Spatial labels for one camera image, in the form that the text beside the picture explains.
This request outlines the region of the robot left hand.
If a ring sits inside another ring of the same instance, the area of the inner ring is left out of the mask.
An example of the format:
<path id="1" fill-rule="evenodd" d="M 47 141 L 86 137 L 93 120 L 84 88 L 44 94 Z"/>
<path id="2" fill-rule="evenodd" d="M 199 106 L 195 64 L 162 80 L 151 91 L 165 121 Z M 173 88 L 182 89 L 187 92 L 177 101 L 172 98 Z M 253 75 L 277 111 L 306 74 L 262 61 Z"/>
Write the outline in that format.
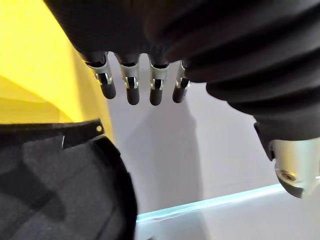
<path id="1" fill-rule="evenodd" d="M 320 183 L 320 3 L 317 0 L 47 0 L 58 24 L 115 96 L 113 52 L 128 101 L 138 102 L 147 54 L 155 91 L 180 62 L 175 101 L 190 83 L 253 116 L 283 188 L 305 198 Z"/>

